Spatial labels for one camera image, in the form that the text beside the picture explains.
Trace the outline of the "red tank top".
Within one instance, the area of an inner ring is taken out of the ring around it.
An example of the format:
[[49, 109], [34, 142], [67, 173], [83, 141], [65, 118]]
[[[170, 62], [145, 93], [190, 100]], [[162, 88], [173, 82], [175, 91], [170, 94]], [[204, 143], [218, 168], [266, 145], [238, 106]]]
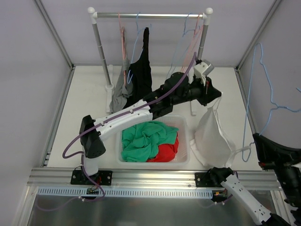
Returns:
[[176, 137], [173, 144], [161, 144], [158, 146], [158, 154], [154, 158], [150, 158], [147, 162], [170, 162], [178, 152], [179, 141]]

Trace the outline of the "white tank top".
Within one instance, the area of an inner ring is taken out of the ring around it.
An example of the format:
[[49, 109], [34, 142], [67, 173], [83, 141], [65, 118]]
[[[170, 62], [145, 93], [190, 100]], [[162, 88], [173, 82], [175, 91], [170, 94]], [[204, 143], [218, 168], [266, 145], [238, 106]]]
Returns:
[[194, 139], [190, 141], [190, 148], [196, 159], [208, 167], [228, 168], [235, 156], [243, 151], [251, 151], [251, 146], [237, 148], [235, 143], [222, 128], [218, 115], [219, 97], [213, 106], [200, 119]]

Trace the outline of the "green tank top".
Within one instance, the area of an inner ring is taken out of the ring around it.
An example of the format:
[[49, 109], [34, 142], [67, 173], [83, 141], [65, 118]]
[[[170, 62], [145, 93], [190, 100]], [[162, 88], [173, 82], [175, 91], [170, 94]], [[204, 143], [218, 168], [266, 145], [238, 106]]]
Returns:
[[147, 162], [158, 154], [161, 144], [173, 144], [178, 128], [160, 121], [136, 124], [122, 131], [121, 157], [125, 162]]

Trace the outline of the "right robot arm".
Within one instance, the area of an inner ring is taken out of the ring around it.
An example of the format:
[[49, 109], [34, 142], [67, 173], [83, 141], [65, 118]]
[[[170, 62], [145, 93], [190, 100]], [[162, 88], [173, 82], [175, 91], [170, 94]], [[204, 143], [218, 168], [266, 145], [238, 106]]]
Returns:
[[[285, 195], [284, 202], [290, 211], [294, 225], [301, 224], [301, 149], [281, 145], [259, 133], [253, 134], [258, 164], [263, 170], [274, 171]], [[257, 197], [258, 193], [246, 189], [237, 173], [231, 168], [209, 169], [205, 180], [215, 187], [222, 187], [234, 197], [257, 226], [288, 226], [289, 222], [272, 212]]]

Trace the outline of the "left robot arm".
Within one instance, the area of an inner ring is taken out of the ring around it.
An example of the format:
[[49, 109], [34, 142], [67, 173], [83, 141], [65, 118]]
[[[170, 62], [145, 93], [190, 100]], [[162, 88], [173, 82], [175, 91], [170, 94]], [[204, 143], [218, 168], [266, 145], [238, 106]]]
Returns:
[[189, 82], [187, 73], [176, 72], [171, 75], [157, 90], [149, 93], [137, 103], [124, 110], [109, 116], [94, 120], [90, 115], [82, 119], [79, 135], [71, 144], [80, 141], [83, 150], [81, 154], [81, 167], [72, 172], [73, 185], [111, 185], [107, 178], [112, 175], [109, 170], [99, 170], [98, 164], [93, 163], [106, 151], [104, 140], [117, 132], [143, 122], [154, 121], [173, 111], [173, 106], [197, 100], [201, 105], [221, 97], [222, 93], [216, 89], [212, 80], [203, 75], [194, 75]]

